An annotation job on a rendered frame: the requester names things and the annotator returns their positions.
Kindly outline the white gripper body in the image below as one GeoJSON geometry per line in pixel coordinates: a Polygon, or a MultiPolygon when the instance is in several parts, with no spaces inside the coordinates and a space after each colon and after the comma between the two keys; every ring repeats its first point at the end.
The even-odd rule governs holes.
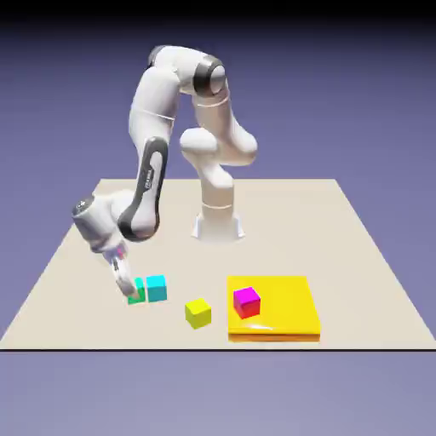
{"type": "Polygon", "coordinates": [[[126,297],[137,297],[137,288],[127,258],[125,256],[114,255],[110,258],[109,263],[115,282],[122,294],[126,297]]]}

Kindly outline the small green cube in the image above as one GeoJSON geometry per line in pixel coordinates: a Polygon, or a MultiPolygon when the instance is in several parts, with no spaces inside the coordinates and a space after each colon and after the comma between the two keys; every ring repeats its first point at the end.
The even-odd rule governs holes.
{"type": "Polygon", "coordinates": [[[136,304],[146,300],[145,285],[142,278],[135,278],[135,292],[128,296],[128,304],[136,304]]]}

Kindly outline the small cyan cube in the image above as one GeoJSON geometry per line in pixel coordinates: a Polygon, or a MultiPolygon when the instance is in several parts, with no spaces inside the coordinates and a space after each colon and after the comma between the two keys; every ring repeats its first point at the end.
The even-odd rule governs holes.
{"type": "Polygon", "coordinates": [[[146,277],[146,291],[149,302],[167,300],[167,284],[164,275],[146,277]]]}

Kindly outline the small yellow cube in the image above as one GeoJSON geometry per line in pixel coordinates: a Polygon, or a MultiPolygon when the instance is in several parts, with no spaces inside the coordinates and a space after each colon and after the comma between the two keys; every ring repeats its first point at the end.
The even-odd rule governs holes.
{"type": "Polygon", "coordinates": [[[193,329],[202,328],[211,323],[212,312],[211,306],[204,298],[198,298],[194,301],[189,301],[185,305],[186,321],[193,329]]]}

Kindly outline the small magenta cube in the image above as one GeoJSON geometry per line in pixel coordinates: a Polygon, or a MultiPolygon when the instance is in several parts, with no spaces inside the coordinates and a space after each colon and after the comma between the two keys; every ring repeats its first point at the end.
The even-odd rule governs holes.
{"type": "Polygon", "coordinates": [[[233,292],[233,307],[241,319],[251,318],[261,312],[261,298],[253,287],[233,292]]]}

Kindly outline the large yellow box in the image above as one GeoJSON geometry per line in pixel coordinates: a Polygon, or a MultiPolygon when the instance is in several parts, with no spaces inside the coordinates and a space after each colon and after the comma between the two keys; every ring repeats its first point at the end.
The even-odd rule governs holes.
{"type": "Polygon", "coordinates": [[[230,341],[320,340],[321,323],[304,276],[229,276],[227,331],[230,341]],[[253,287],[261,298],[261,312],[241,319],[233,307],[233,292],[253,287]]]}

